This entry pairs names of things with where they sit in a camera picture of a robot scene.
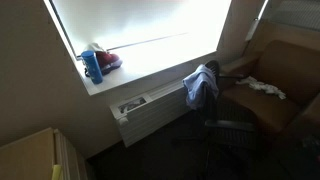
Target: radiator vent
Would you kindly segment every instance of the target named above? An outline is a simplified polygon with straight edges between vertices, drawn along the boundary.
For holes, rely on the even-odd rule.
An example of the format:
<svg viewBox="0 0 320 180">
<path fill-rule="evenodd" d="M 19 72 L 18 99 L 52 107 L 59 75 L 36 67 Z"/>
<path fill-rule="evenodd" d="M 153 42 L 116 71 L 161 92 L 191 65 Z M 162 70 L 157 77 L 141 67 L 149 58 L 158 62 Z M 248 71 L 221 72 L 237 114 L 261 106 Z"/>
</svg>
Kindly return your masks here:
<svg viewBox="0 0 320 180">
<path fill-rule="evenodd" d="M 150 135 L 190 109 L 187 91 L 177 80 L 110 106 L 126 147 Z"/>
</svg>

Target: cabinet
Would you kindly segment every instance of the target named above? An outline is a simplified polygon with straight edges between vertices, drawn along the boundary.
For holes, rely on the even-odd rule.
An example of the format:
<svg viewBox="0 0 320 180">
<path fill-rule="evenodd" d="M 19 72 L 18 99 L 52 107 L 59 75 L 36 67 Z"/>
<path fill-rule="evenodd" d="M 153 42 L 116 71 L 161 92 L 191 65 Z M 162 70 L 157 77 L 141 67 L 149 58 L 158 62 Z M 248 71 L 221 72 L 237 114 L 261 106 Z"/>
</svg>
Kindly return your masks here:
<svg viewBox="0 0 320 180">
<path fill-rule="evenodd" d="M 91 180 L 89 165 L 59 130 L 45 129 L 0 147 L 2 180 L 50 180 L 61 165 L 59 180 Z"/>
</svg>

